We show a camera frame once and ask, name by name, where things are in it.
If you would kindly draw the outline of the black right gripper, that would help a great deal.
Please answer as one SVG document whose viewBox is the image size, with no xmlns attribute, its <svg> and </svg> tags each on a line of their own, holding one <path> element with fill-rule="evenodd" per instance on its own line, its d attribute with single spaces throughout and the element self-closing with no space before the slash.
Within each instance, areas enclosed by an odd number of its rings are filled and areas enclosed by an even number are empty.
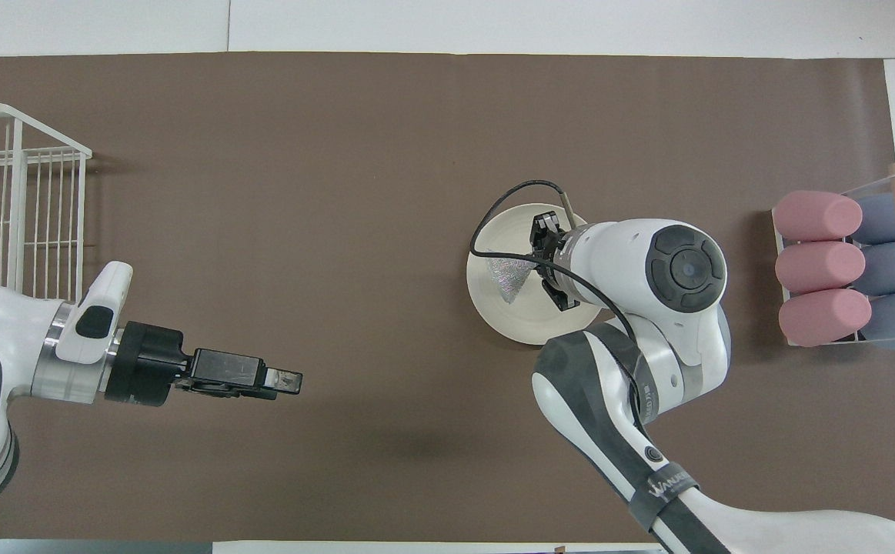
<svg viewBox="0 0 895 554">
<path fill-rule="evenodd" d="M 555 211 L 548 211 L 543 214 L 536 215 L 530 232 L 530 245 L 532 246 L 532 256 L 536 259 L 545 259 L 546 262 L 554 263 L 556 253 L 563 248 L 566 240 L 564 239 L 566 232 L 560 227 L 559 214 Z M 540 265 L 539 273 L 545 282 L 542 282 L 543 291 L 549 296 L 550 301 L 561 311 L 566 312 L 579 305 L 577 299 L 569 297 L 566 292 L 561 291 L 556 281 L 556 270 L 549 266 Z"/>
</svg>

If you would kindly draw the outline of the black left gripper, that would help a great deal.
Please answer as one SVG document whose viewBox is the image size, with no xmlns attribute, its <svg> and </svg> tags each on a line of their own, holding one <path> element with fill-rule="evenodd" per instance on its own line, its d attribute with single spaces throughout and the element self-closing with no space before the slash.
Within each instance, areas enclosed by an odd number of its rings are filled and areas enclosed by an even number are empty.
<svg viewBox="0 0 895 554">
<path fill-rule="evenodd" d="M 128 322 L 107 379 L 107 400 L 162 406 L 173 386 L 228 399 L 299 394 L 303 374 L 266 368 L 260 358 L 211 349 L 185 354 L 179 330 Z"/>
</svg>

